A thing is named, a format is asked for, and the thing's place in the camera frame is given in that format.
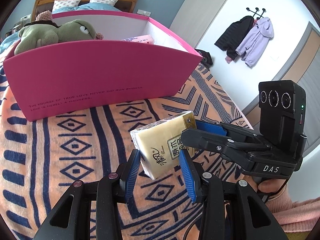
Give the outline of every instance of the pink box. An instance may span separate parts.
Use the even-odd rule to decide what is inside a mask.
[[[90,22],[104,40],[73,41],[26,51],[3,62],[17,103],[28,121],[89,107],[173,96],[202,57],[150,17],[115,11],[53,15],[61,25]],[[148,35],[155,44],[121,41]]]

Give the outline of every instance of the jacket hood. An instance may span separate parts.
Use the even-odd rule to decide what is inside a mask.
[[[273,26],[271,20],[268,17],[261,18],[257,21],[258,28],[263,36],[273,38]]]

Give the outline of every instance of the box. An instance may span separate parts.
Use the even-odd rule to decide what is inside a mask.
[[[182,149],[188,149],[191,157],[195,154],[195,149],[181,142],[182,131],[189,127],[196,128],[195,117],[192,111],[184,111],[130,132],[146,175],[156,179],[179,165]]]
[[[95,106],[173,96],[202,57],[150,17],[103,10],[53,14],[93,25],[104,40],[48,45],[14,56],[4,71],[28,121]],[[155,44],[123,39],[150,34]]]

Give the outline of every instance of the human hand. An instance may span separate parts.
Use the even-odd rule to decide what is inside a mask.
[[[261,182],[259,185],[254,182],[251,176],[245,175],[243,179],[250,184],[250,186],[257,192],[260,190],[263,193],[272,193],[277,192],[285,182],[285,179],[268,179]],[[273,195],[272,198],[281,195],[285,190],[285,187],[276,195]]]

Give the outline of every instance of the lavender jacket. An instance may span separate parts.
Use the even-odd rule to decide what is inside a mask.
[[[273,26],[268,17],[261,18],[252,27],[247,36],[240,43],[236,52],[248,66],[254,65],[263,54],[269,39],[273,38]]]

